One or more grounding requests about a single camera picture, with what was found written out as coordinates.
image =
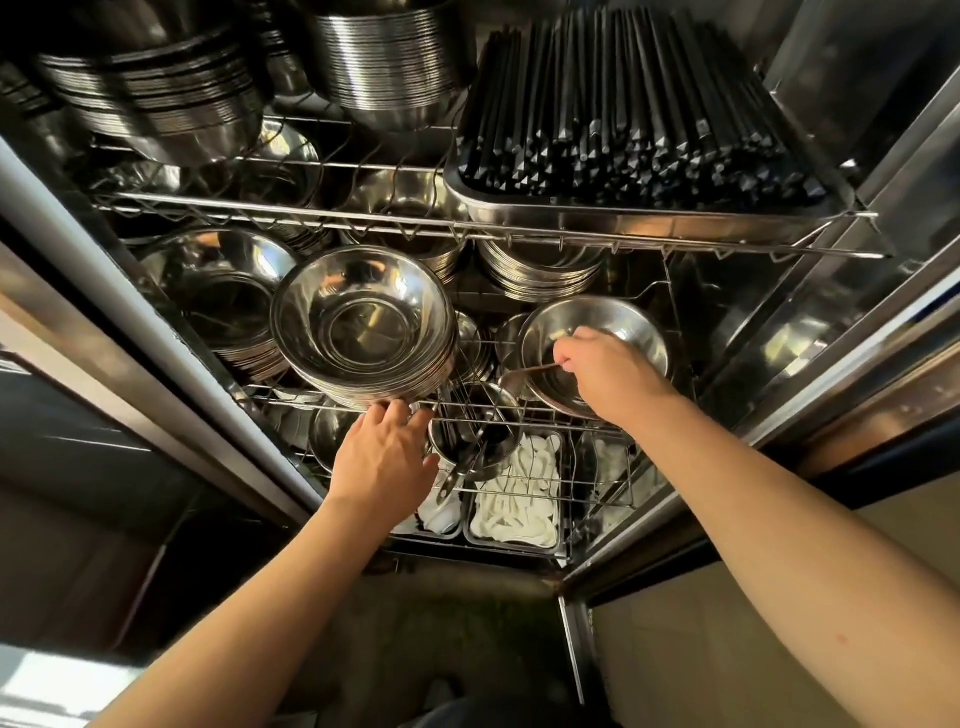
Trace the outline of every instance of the chopstick bundle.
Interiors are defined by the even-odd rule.
[[[755,210],[827,191],[733,42],[689,11],[577,11],[494,32],[457,132],[478,191]]]

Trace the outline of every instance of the floor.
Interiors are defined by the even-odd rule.
[[[365,575],[283,709],[318,710],[323,728],[393,728],[419,714],[441,676],[469,695],[575,699],[551,589],[534,576],[436,561]]]
[[[861,515],[960,585],[960,477]],[[593,612],[608,698],[625,728],[856,723],[786,651],[723,564]]]

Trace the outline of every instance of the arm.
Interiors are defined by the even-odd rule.
[[[642,354],[580,328],[555,359],[684,497],[780,641],[858,720],[960,716],[960,595],[854,513],[747,447]]]
[[[349,586],[429,494],[439,464],[421,459],[431,416],[410,418],[401,401],[361,416],[337,453],[329,496],[297,538],[92,724],[265,725]]]

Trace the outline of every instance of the stacked steel bowls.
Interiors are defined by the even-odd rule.
[[[225,18],[213,0],[75,3],[72,47],[36,60],[92,132],[198,167],[247,152],[260,134],[263,102]]]
[[[457,0],[338,0],[307,24],[330,100],[371,129],[440,121],[475,72],[476,39]]]
[[[402,217],[422,217],[440,220],[469,220],[467,208],[449,194],[444,178],[436,172],[413,169],[385,169],[363,178],[340,207],[345,212],[390,213]],[[403,232],[374,232],[372,223],[344,219],[350,225],[341,231],[344,242],[353,245],[385,245],[412,255],[437,274],[442,283],[453,280],[457,260],[467,245],[466,237],[426,235],[425,231],[444,231],[427,226],[423,231],[415,226]]]
[[[287,370],[270,333],[270,304],[297,258],[257,231],[205,228],[159,240],[140,257],[206,344],[264,381]]]
[[[241,201],[289,207],[316,207],[321,202],[324,169],[320,155],[289,122],[265,119],[249,157],[228,166]],[[282,218],[258,218],[258,227],[302,257],[318,253],[336,238],[333,230],[287,224]]]
[[[277,290],[270,323],[297,373],[352,409],[420,400],[453,372],[457,318],[440,281],[386,248],[339,248],[302,263]]]
[[[512,299],[544,303],[586,291],[599,275],[606,251],[575,245],[481,240],[480,261]]]
[[[496,369],[490,334],[461,311],[457,311],[457,332],[460,337],[457,377],[462,382],[487,381]]]
[[[0,94],[20,109],[20,113],[61,164],[82,156],[89,134],[63,107],[28,79],[16,65],[0,60]]]

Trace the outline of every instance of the metal spoon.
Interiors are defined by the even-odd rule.
[[[504,392],[516,398],[520,396],[520,393],[523,391],[523,385],[527,383],[527,377],[529,377],[531,374],[545,372],[548,369],[554,369],[555,367],[559,366],[560,364],[554,362],[553,364],[541,364],[538,367],[514,369],[511,372],[504,374],[497,384]]]

